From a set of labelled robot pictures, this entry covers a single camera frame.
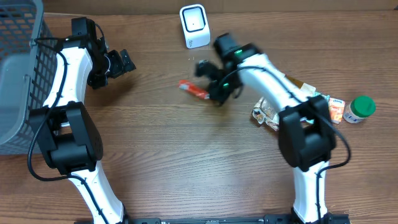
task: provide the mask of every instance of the wire mesh basket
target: wire mesh basket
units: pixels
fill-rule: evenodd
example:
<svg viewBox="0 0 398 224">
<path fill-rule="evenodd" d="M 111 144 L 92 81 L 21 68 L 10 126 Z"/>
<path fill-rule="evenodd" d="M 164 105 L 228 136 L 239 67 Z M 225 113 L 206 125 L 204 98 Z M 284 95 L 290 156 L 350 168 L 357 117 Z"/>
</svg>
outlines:
<svg viewBox="0 0 398 224">
<path fill-rule="evenodd" d="M 33 138 L 29 111 L 50 93 L 57 58 L 33 39 L 51 37 L 41 0 L 0 0 L 0 154 L 25 154 Z M 53 40 L 43 41 L 54 46 Z"/>
</svg>

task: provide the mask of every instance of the small bottle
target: small bottle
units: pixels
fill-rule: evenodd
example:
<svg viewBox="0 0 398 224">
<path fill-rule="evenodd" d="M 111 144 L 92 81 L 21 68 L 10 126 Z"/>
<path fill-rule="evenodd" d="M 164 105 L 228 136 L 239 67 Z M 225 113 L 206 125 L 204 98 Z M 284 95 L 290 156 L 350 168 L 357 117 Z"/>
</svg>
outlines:
<svg viewBox="0 0 398 224">
<path fill-rule="evenodd" d="M 368 96 L 359 96 L 349 103 L 344 110 L 344 119 L 349 123 L 359 123 L 371 116 L 376 110 L 376 104 Z"/>
</svg>

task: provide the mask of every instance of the white device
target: white device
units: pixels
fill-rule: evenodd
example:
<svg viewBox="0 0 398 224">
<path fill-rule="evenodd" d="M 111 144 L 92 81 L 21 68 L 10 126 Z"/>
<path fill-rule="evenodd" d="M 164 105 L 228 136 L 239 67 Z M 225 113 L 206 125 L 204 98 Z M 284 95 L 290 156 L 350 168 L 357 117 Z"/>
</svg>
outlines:
<svg viewBox="0 0 398 224">
<path fill-rule="evenodd" d="M 210 43 L 210 28 L 205 8 L 201 4 L 182 7 L 180 10 L 185 44 L 189 49 Z"/>
</svg>

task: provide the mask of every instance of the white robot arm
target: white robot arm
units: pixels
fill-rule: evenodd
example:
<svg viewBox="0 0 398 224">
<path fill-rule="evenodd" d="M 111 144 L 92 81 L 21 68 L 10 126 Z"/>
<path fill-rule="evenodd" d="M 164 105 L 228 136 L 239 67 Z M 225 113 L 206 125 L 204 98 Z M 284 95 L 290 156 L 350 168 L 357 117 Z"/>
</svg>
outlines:
<svg viewBox="0 0 398 224">
<path fill-rule="evenodd" d="M 46 125 L 40 127 L 49 107 L 56 102 L 62 82 L 65 67 L 58 55 L 51 93 L 43 108 L 31 111 L 30 125 L 35 133 L 40 130 L 37 142 L 47 165 L 66 175 L 80 191 L 93 215 L 93 222 L 89 223 L 140 223 L 131 220 L 111 189 L 100 161 L 103 156 L 101 136 L 83 106 L 86 83 L 99 88 L 108 83 L 108 77 L 116 78 L 128 72 L 128 68 L 134 64 L 127 52 L 121 52 L 120 58 L 118 54 L 104 51 L 104 39 L 96 42 L 103 46 L 98 49 L 82 46 L 87 40 L 81 39 L 81 31 L 87 30 L 85 37 L 92 41 L 90 39 L 93 39 L 95 27 L 93 21 L 79 19 L 72 21 L 72 32 L 77 35 L 57 44 L 62 46 L 59 52 L 68 63 L 62 97 L 48 116 Z M 270 63 L 267 55 L 253 45 L 237 46 L 226 34 L 217 38 L 215 47 L 224 63 L 224 70 L 218 70 L 209 62 L 197 66 L 198 76 L 206 75 L 215 81 L 209 87 L 210 98 L 223 104 L 235 89 L 245 84 L 272 104 L 280 116 L 280 151 L 288 164 L 294 167 L 295 222 L 315 223 L 318 211 L 322 218 L 325 217 L 325 173 L 321 174 L 319 182 L 319 203 L 315 195 L 316 180 L 318 172 L 328 166 L 330 151 L 335 147 L 335 137 L 333 131 L 320 123 L 311 111 L 330 120 L 327 103 L 320 97 L 307 99 Z M 300 124 L 303 117 L 314 119 L 314 125 L 303 129 Z M 72 133 L 61 136 L 54 134 L 62 126 L 68 125 Z"/>
<path fill-rule="evenodd" d="M 243 69 L 238 72 L 239 78 L 246 86 L 258 91 L 267 101 L 273 106 L 276 112 L 281 112 L 286 107 L 294 107 L 299 104 L 296 99 L 290 96 L 290 91 L 301 102 L 307 101 L 307 97 L 299 90 L 293 83 L 285 78 L 285 74 L 278 71 L 269 61 L 266 54 L 256 54 L 243 60 L 243 63 L 238 65 L 243 67 L 264 67 L 270 73 L 258 69 Z M 278 78 L 280 82 L 288 88 L 288 91 L 282 87 L 275 79 Z M 318 220 L 317 201 L 315 198 L 316 179 L 320 169 L 329 165 L 329 162 L 321 161 L 304 172 L 300 168 L 293 168 L 294 187 L 295 187 L 295 201 L 293 205 L 294 212 L 303 221 L 303 223 L 313 223 Z M 320 180 L 320 204 L 319 208 L 321 216 L 327 213 L 325 206 L 325 172 L 322 173 L 323 178 Z"/>
<path fill-rule="evenodd" d="M 221 105 L 235 89 L 250 86 L 279 113 L 279 147 L 294 173 L 293 211 L 299 223 L 317 222 L 318 211 L 321 218 L 327 214 L 325 172 L 319 181 L 319 203 L 317 175 L 329 165 L 330 151 L 336 142 L 334 132 L 313 112 L 330 122 L 327 102 L 322 97 L 307 98 L 252 44 L 238 46 L 229 34 L 224 34 L 215 40 L 214 46 L 224 68 L 219 70 L 209 61 L 202 61 L 197 65 L 196 76 L 204 75 L 212 81 L 208 89 L 210 99 Z M 315 124 L 301 127 L 304 117 L 315 119 Z"/>
<path fill-rule="evenodd" d="M 102 167 L 101 136 L 83 104 L 86 85 L 105 86 L 108 78 L 134 70 L 135 65 L 126 50 L 121 52 L 122 57 L 115 50 L 108 52 L 104 37 L 96 38 L 95 26 L 85 17 L 72 19 L 72 36 L 57 39 L 54 49 L 59 53 L 52 89 L 43 108 L 31 111 L 30 125 L 38 132 L 50 113 L 37 138 L 40 150 L 49 167 L 57 168 L 75 184 L 93 215 L 93 223 L 127 224 L 129 217 Z M 55 134 L 65 126 L 70 126 L 72 133 Z"/>
</svg>

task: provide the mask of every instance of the wood grain surface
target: wood grain surface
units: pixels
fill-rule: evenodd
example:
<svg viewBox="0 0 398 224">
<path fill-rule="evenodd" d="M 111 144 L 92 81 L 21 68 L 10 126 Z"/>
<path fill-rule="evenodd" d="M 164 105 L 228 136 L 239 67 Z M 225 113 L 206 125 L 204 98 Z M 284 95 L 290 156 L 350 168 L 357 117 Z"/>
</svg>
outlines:
<svg viewBox="0 0 398 224">
<path fill-rule="evenodd" d="M 187 50 L 178 15 L 90 17 L 111 49 L 127 49 L 137 70 L 99 90 L 86 107 L 104 144 L 103 165 L 117 197 L 134 217 L 247 217 L 288 213 L 292 169 L 277 135 L 259 127 L 251 110 L 259 95 L 246 88 L 222 108 L 177 88 L 195 78 L 199 60 L 217 62 L 212 47 Z M 70 17 L 46 17 L 56 37 L 70 35 Z M 231 32 L 254 42 L 276 67 L 349 102 L 373 97 L 374 115 L 336 125 L 353 149 L 352 161 L 328 172 L 326 204 L 352 223 L 398 220 L 398 13 L 273 12 L 210 14 L 211 35 Z M 339 142 L 331 163 L 346 151 Z M 58 175 L 41 155 L 37 172 Z M 0 223 L 73 223 L 90 213 L 67 180 L 39 182 L 26 156 L 0 157 Z"/>
<path fill-rule="evenodd" d="M 201 4 L 207 13 L 393 10 L 398 0 L 43 0 L 45 12 L 84 15 L 175 14 Z"/>
</svg>

